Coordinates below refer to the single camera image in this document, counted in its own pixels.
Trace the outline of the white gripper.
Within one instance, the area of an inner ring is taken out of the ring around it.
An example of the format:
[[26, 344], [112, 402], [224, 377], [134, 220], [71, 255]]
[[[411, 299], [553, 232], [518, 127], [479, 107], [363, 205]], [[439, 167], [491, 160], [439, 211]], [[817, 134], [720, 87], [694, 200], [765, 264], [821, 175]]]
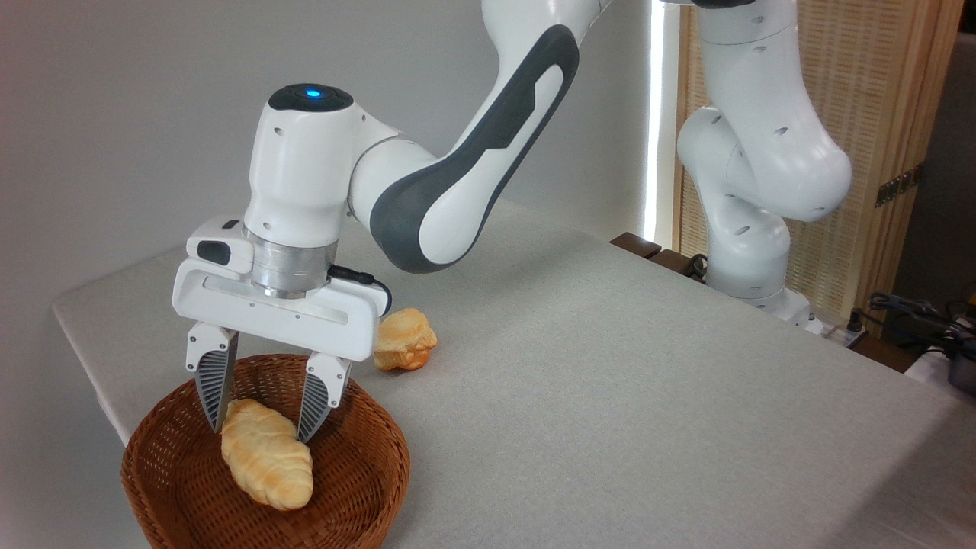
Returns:
[[185, 364], [216, 433], [230, 402], [238, 332], [315, 351], [306, 364], [297, 440], [309, 442], [338, 409], [349, 359], [372, 354], [390, 293], [335, 267], [336, 250], [280, 246], [230, 217], [210, 219], [186, 241], [173, 307], [198, 321], [188, 333]]

